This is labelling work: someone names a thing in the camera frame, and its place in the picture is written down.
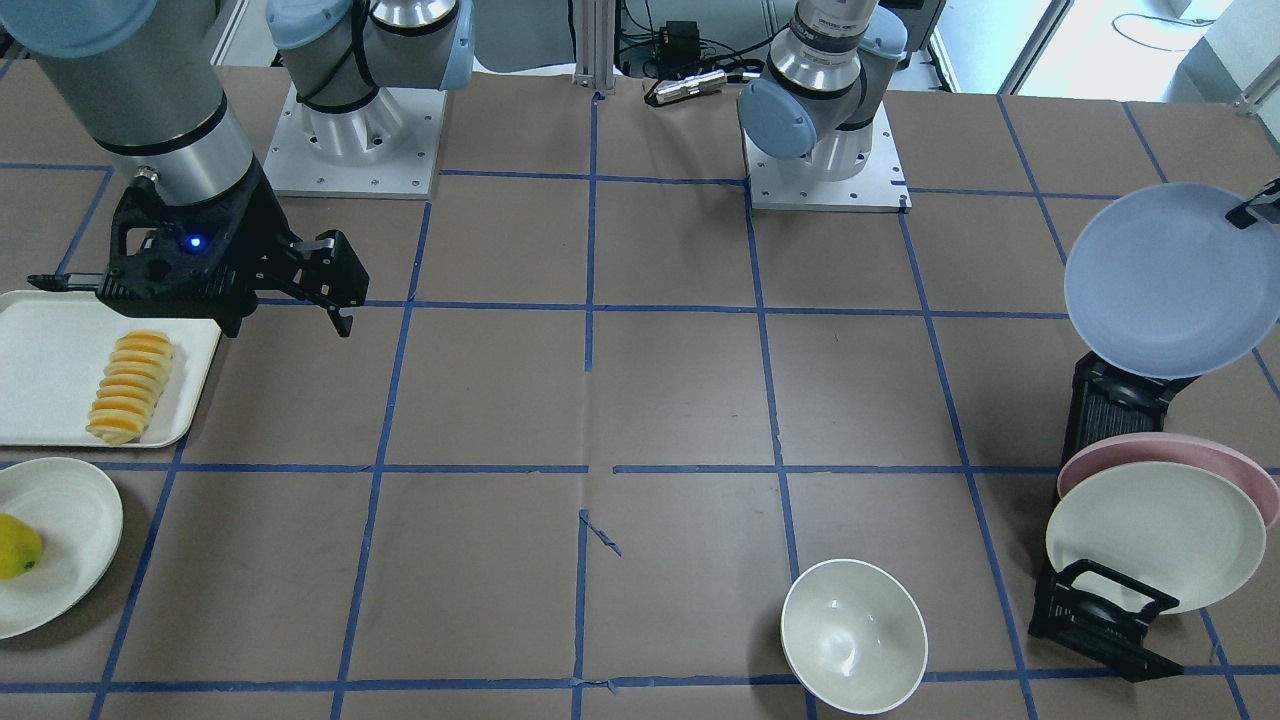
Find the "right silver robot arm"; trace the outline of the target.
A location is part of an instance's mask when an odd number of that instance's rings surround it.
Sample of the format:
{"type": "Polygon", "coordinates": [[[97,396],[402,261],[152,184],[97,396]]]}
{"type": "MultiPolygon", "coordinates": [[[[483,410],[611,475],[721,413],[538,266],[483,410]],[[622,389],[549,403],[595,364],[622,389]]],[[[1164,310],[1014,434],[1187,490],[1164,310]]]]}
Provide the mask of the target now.
{"type": "Polygon", "coordinates": [[[321,307],[340,336],[369,273],[337,229],[303,240],[278,191],[422,197],[449,91],[474,68],[470,1],[270,1],[293,99],[283,150],[261,163],[204,45],[214,1],[5,1],[23,45],[129,179],[100,273],[31,275],[129,318],[195,318],[236,337],[274,290],[321,307]]]}

